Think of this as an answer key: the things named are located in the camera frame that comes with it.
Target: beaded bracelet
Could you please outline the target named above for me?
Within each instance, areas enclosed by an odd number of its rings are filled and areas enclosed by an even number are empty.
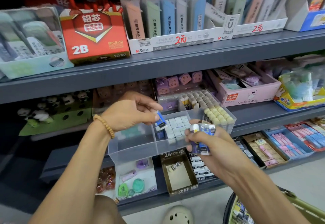
[[[111,134],[111,139],[115,138],[115,134],[112,130],[112,128],[110,128],[107,124],[107,122],[100,116],[100,115],[94,115],[94,120],[99,120],[101,121],[101,123],[105,126],[105,128],[108,130],[108,132]]]

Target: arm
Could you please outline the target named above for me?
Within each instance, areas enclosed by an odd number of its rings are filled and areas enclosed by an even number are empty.
[[[215,136],[203,132],[185,132],[187,141],[203,142],[211,156],[201,156],[214,175],[230,186],[256,223],[308,224],[305,217],[290,203],[270,177],[256,167],[225,130],[216,127]]]
[[[149,109],[163,108],[144,95],[126,92],[102,117],[117,132],[137,123],[157,121],[157,114]],[[90,124],[67,168],[30,219],[30,224],[90,223],[98,174],[110,139],[100,121]]]

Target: person's right hand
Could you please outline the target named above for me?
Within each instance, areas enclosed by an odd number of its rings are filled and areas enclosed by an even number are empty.
[[[198,119],[193,119],[189,122],[195,124],[198,121]],[[221,127],[215,128],[214,136],[204,132],[191,133],[189,129],[185,131],[185,135],[187,142],[202,142],[209,147],[211,155],[200,155],[202,161],[214,175],[230,187],[236,185],[238,175],[252,169],[252,166],[253,169],[255,167],[245,153],[235,144],[230,135]],[[192,145],[188,145],[187,150],[192,151]]]

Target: lavender eraser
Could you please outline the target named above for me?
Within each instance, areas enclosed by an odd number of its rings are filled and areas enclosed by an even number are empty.
[[[169,88],[176,88],[179,86],[177,76],[172,76],[167,79]]]
[[[182,83],[183,86],[185,86],[187,83],[189,83],[192,78],[189,76],[189,73],[181,74],[178,77],[179,81]]]
[[[202,71],[197,71],[192,73],[192,82],[198,83],[202,81]]]
[[[166,77],[156,78],[155,84],[159,95],[169,93],[169,87],[168,87],[168,82]]]

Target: person's left hand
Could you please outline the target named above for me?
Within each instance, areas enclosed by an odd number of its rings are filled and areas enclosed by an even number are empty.
[[[155,111],[163,110],[162,106],[151,98],[127,91],[116,103],[113,103],[102,115],[114,132],[128,129],[138,123],[151,123],[159,120]]]

